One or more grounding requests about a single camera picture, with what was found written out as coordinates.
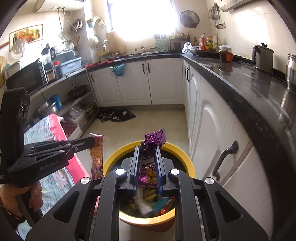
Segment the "person's left hand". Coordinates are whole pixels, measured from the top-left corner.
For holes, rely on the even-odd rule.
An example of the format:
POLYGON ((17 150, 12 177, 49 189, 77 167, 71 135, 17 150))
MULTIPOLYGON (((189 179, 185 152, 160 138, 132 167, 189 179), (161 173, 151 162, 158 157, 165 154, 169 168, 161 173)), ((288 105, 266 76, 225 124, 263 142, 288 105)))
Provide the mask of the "person's left hand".
POLYGON ((1 185, 1 202, 5 210, 14 217, 23 218, 16 197, 25 194, 28 191, 31 195, 29 199, 29 208, 33 208, 34 211, 37 211, 43 206, 42 187, 39 181, 24 188, 18 188, 13 184, 1 185))

